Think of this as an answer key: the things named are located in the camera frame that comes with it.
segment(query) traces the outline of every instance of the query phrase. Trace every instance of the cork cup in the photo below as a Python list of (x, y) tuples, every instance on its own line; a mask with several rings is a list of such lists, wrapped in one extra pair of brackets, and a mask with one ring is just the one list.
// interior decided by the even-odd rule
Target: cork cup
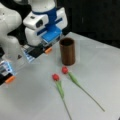
[(59, 42), (61, 60), (66, 66), (75, 63), (75, 41), (72, 38), (65, 37)]

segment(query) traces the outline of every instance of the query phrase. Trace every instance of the red flower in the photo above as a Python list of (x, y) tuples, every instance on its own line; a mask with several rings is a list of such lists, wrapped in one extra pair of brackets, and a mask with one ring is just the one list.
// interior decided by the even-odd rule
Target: red flower
[(68, 69), (67, 69), (67, 67), (62, 67), (62, 73), (63, 74), (67, 74), (68, 73)]
[(52, 78), (54, 81), (59, 81), (59, 75), (57, 74), (52, 75)]

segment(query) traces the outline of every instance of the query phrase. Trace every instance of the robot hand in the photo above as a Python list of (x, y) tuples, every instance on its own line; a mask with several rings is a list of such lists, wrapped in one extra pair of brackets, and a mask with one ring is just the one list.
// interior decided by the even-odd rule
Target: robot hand
[[(22, 4), (24, 0), (14, 0)], [(50, 46), (59, 40), (62, 30), (67, 26), (64, 8), (55, 7), (54, 0), (25, 0), (32, 12), (24, 19), (25, 34), (29, 45)]]

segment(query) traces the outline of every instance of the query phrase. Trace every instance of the white robot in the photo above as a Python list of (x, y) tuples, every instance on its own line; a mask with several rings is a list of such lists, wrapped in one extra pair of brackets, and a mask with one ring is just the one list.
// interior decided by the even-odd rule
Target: white robot
[(22, 19), (18, 12), (8, 9), (0, 3), (0, 45), (5, 53), (3, 60), (8, 61), (14, 71), (17, 71), (27, 62), (18, 39), (8, 35), (21, 23)]
[(50, 46), (60, 39), (67, 26), (64, 8), (56, 9), (54, 0), (14, 0), (18, 4), (30, 4), (32, 12), (24, 19), (28, 44)]
[(0, 45), (5, 53), (2, 62), (0, 61), (0, 76), (2, 78), (9, 71), (16, 73), (29, 60), (33, 60), (34, 57), (31, 58), (29, 53), (34, 54), (34, 48), (40, 47), (40, 50), (42, 48), (44, 51), (55, 44), (60, 40), (62, 30), (67, 26), (65, 10), (64, 8), (57, 10), (54, 0), (14, 1), (19, 4), (31, 5), (32, 12), (23, 21), (26, 26), (25, 34), (29, 46), (21, 47), (17, 38), (8, 35), (21, 25), (22, 19), (18, 12), (8, 9), (0, 3)]

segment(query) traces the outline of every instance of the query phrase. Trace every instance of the table surface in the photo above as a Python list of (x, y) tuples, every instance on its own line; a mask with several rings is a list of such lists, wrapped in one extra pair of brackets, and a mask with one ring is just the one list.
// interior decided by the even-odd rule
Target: table surface
[(120, 117), (120, 49), (69, 33), (75, 39), (76, 63), (69, 70), (104, 107), (103, 112), (61, 73), (59, 44), (0, 87), (1, 120), (69, 120), (51, 75), (58, 73), (73, 120), (118, 120)]

